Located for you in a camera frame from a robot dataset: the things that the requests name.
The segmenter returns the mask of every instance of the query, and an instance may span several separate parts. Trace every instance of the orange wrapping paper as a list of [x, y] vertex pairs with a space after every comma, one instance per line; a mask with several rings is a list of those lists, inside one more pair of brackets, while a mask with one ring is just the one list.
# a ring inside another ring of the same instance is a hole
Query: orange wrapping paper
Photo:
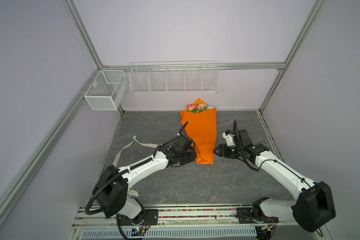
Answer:
[[[193, 104], [205, 103], [198, 99]], [[197, 164], [213, 164], [215, 154], [213, 150], [216, 146], [217, 120], [216, 108], [203, 111], [201, 113], [181, 112], [181, 123], [184, 125], [187, 135], [196, 143]]]

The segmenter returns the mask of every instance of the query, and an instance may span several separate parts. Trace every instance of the wire basket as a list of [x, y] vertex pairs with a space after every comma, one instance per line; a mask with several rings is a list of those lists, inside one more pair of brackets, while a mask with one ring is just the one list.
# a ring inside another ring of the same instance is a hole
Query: wire basket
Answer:
[[123, 70], [101, 70], [84, 98], [93, 110], [117, 110], [127, 84]]
[[129, 84], [133, 94], [217, 93], [220, 87], [218, 63], [131, 63]]

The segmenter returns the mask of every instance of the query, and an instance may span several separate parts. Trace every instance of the white wire basket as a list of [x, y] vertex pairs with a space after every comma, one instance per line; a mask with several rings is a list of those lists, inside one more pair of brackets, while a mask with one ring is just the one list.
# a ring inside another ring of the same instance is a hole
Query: white wire basket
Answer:
[[127, 84], [123, 70], [101, 70], [84, 98], [93, 110], [117, 110]]
[[133, 94], [217, 93], [220, 88], [218, 63], [131, 63], [129, 86]]

